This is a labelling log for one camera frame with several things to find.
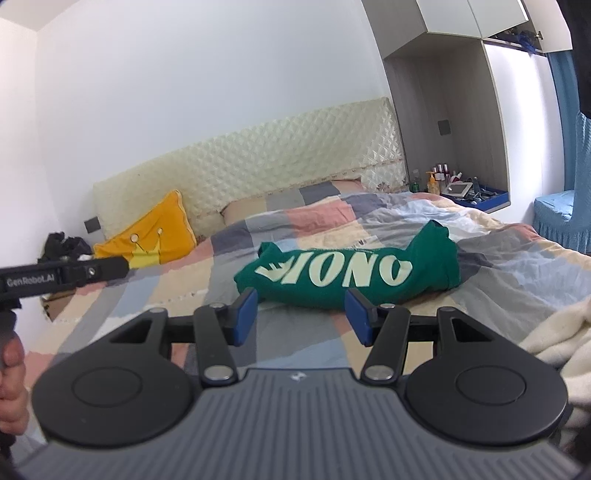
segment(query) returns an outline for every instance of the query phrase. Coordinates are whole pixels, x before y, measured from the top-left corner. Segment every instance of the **white wall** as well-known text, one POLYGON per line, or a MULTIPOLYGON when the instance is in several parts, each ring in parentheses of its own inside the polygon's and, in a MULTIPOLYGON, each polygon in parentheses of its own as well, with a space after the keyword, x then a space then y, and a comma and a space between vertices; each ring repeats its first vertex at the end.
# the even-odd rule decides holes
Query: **white wall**
MULTIPOLYGON (((35 127, 36 34, 0 18, 0 267, 36 262, 59 230, 35 127)), ((18 310, 25 348, 47 326, 39 299, 18 310)))
POLYGON ((502 222, 531 225, 534 199, 561 192, 564 150, 558 100, 546 57, 486 45, 505 129, 511 206, 502 222))
POLYGON ((361 0, 80 0, 40 30, 43 159, 69 235, 92 184, 214 135, 389 96, 361 0))

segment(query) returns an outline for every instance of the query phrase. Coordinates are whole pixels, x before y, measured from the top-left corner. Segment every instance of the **metal screw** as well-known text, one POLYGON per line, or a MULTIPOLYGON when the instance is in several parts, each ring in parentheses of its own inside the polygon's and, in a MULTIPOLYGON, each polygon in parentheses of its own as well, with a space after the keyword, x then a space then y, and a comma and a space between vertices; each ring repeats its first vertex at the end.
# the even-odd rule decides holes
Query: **metal screw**
POLYGON ((386 365, 372 365, 365 369, 365 376, 376 382, 390 380, 394 376, 394 370, 386 365))
POLYGON ((212 382, 223 382, 225 380, 230 380, 233 373, 234 370, 227 365, 212 365, 205 369, 203 375, 212 382))

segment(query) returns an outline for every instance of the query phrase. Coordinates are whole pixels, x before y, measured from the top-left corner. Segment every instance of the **beige pillow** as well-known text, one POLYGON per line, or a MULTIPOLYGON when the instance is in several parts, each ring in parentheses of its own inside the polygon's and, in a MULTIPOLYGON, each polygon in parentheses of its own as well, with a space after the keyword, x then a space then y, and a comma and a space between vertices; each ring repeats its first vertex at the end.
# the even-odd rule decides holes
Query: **beige pillow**
POLYGON ((222 215, 224 223, 228 226, 257 213, 303 207, 333 195, 364 191, 361 180, 324 181, 296 189, 268 193, 264 196, 235 200, 222 210, 222 215))

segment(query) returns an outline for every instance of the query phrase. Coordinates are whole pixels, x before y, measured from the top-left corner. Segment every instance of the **fuzzy white fabric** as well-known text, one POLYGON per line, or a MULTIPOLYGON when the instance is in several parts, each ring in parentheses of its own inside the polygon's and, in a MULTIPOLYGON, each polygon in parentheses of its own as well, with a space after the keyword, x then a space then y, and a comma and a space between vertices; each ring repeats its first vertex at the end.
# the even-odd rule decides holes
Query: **fuzzy white fabric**
POLYGON ((563 429, 564 443, 591 422, 591 297, 552 314, 520 346, 561 368, 574 407, 563 429))

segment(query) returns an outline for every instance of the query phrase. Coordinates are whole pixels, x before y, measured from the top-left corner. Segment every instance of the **finger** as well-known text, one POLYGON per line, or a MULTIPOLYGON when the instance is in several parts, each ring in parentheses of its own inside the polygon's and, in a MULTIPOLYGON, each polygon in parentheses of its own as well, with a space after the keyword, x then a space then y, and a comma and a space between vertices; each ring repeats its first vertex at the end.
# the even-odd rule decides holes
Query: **finger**
POLYGON ((2 359, 7 367, 15 367, 24 362, 25 349, 16 333, 14 333, 14 337, 5 345, 2 352, 2 359))
POLYGON ((2 384, 0 384, 0 399, 16 400, 25 389, 25 374, 26 368, 24 364, 5 368, 2 373, 2 384))
POLYGON ((29 394, 25 389, 16 400, 1 400, 0 421, 14 422, 20 420, 27 412, 28 398, 29 394))
POLYGON ((28 424, 29 412, 26 411, 17 421, 0 421, 0 430, 11 435, 22 435, 27 431, 28 424))

